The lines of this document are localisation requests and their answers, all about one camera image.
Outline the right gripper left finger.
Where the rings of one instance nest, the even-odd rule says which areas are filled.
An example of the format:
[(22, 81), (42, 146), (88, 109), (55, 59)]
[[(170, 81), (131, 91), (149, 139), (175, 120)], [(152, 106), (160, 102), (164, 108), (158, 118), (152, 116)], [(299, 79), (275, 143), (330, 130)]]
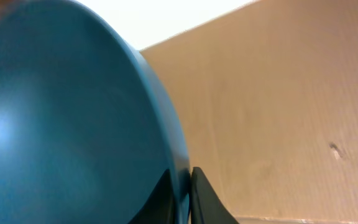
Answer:
[(175, 198), (170, 171), (167, 169), (158, 180), (144, 206), (129, 224), (174, 224)]

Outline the brown cardboard box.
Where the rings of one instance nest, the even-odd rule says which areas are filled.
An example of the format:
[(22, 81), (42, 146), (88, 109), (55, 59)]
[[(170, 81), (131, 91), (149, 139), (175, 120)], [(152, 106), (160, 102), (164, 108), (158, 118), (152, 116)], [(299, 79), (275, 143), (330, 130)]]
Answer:
[(358, 223), (358, 1), (257, 1), (142, 55), (235, 217)]

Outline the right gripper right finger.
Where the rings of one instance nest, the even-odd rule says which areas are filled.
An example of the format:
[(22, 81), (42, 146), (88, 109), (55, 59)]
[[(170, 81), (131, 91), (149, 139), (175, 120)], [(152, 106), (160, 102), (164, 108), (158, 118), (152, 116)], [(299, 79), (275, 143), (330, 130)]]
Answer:
[(239, 224), (220, 201), (200, 167), (191, 173), (191, 224)]

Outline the dark blue plate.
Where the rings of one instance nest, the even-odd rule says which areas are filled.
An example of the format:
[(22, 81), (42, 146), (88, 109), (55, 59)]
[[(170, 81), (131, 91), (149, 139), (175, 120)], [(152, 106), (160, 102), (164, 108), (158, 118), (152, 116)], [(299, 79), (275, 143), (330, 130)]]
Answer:
[(189, 219), (189, 156), (146, 59), (76, 1), (0, 20), (0, 223), (129, 223), (170, 171)]

